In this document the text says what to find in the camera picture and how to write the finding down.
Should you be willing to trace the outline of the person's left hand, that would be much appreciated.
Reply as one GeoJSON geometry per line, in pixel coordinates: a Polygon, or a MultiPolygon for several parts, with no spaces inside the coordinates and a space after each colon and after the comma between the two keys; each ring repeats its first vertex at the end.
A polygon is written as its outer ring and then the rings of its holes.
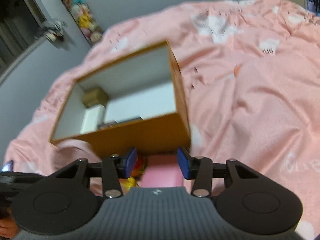
{"type": "Polygon", "coordinates": [[[16,222],[11,214],[11,209],[1,207],[1,239],[13,239],[19,232],[16,222]]]}

